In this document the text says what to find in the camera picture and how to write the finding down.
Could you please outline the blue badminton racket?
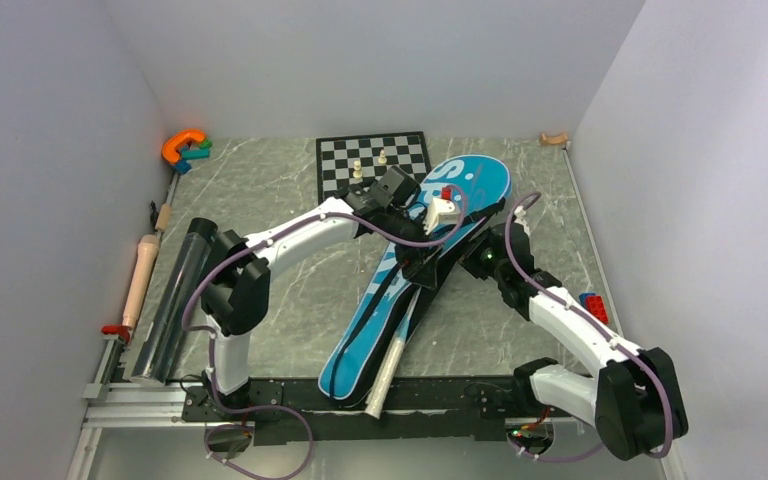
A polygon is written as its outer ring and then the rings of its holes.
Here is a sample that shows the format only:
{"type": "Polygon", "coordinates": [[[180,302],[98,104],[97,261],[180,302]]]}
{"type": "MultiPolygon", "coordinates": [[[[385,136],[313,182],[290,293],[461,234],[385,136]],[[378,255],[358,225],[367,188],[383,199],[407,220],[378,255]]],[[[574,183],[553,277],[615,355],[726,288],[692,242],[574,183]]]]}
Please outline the blue badminton racket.
{"type": "Polygon", "coordinates": [[[407,345],[411,317],[416,308],[418,299],[419,291],[416,291],[411,297],[408,309],[391,338],[390,345],[388,346],[382,364],[380,365],[378,374],[366,398],[364,413],[376,420],[381,417],[388,391],[398,368],[401,356],[407,345]]]}

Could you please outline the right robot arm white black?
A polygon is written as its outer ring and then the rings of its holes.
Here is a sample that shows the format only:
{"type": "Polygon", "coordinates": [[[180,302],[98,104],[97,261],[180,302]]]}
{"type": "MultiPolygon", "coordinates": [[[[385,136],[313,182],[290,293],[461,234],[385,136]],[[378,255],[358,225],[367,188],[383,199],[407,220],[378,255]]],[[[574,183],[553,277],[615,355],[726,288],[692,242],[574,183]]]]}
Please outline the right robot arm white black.
{"type": "Polygon", "coordinates": [[[687,434],[671,357],[623,338],[536,268],[526,233],[496,225],[469,242],[461,264],[476,278],[494,280],[506,305],[550,333],[586,369],[577,374],[550,358],[517,367],[510,391],[517,411],[558,408],[594,427],[620,460],[664,455],[687,434]]]}

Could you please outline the black shuttlecock tube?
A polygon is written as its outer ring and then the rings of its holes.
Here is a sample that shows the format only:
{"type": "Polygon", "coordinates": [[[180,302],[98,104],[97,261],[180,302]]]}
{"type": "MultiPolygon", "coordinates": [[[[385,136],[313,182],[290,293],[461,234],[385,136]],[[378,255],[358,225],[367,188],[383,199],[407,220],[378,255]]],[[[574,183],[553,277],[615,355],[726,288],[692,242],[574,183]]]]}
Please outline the black shuttlecock tube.
{"type": "Polygon", "coordinates": [[[217,229],[207,218],[196,217],[190,222],[150,331],[134,363],[131,382],[145,386],[167,383],[183,336],[184,309],[200,282],[217,229]]]}

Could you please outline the blue racket cover bag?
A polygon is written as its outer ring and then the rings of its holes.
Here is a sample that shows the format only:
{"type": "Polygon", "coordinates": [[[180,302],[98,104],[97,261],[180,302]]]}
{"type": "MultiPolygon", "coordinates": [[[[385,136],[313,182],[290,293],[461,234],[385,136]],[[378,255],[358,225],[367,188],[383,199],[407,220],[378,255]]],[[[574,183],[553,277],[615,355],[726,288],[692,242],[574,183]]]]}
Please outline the blue racket cover bag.
{"type": "Polygon", "coordinates": [[[389,244],[347,330],[319,377],[320,390],[341,406],[361,400],[382,404],[399,358],[439,288],[468,244],[501,212],[512,191],[511,173],[500,160],[463,155],[434,167],[408,208],[419,222],[430,219],[442,200],[467,200],[460,228],[439,222],[432,230],[442,245],[413,250],[389,244]]]}

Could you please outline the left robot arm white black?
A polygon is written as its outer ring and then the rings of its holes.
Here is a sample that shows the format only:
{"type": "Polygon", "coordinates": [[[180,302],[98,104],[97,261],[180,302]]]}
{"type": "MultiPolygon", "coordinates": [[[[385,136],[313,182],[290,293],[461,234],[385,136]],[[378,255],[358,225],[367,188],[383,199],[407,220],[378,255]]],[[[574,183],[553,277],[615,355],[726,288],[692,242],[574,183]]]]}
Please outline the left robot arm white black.
{"type": "Polygon", "coordinates": [[[403,271],[410,281],[431,287],[436,256],[462,222],[462,207],[448,185],[424,195],[413,178],[393,166],[379,179],[354,182],[271,230],[247,237],[227,232],[196,290],[211,335],[204,370],[212,387],[208,407],[224,420],[245,411],[251,333],[268,313],[275,278],[321,250],[378,233],[396,245],[391,272],[403,271]]]}

